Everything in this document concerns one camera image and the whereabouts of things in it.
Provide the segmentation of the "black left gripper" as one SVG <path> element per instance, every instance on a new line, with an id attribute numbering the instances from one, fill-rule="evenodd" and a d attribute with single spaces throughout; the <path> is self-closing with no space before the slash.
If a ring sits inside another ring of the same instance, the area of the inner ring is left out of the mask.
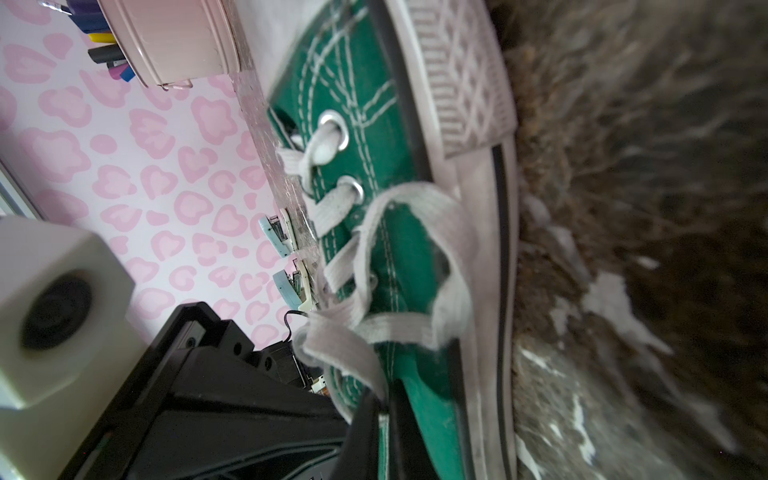
<path id="1" fill-rule="evenodd" d="M 62 471 L 65 479 L 328 479 L 347 434 L 331 401 L 256 366 L 203 302 L 178 306 Z"/>

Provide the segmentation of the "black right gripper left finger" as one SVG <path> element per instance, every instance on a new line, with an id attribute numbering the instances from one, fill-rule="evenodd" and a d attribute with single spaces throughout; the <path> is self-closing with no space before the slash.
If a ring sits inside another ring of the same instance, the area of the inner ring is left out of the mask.
<path id="1" fill-rule="evenodd" d="M 381 405 L 367 390 L 363 395 L 331 473 L 331 480 L 377 480 Z"/>

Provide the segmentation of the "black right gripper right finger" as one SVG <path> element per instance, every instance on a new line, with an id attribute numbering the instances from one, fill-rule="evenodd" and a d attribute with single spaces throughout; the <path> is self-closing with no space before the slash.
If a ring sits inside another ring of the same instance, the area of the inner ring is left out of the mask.
<path id="1" fill-rule="evenodd" d="M 388 413 L 389 478 L 419 479 L 421 467 L 417 457 L 417 440 L 420 435 L 404 384 L 400 380 L 395 380 L 390 386 Z"/>

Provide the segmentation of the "green canvas sneaker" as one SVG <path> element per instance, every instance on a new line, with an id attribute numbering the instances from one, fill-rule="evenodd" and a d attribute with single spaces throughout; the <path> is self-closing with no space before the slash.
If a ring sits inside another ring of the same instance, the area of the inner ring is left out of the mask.
<path id="1" fill-rule="evenodd" d="M 419 479 L 516 475 L 517 116 L 482 1 L 240 1 L 245 41 L 322 254 L 294 336 L 352 423 L 403 382 Z"/>

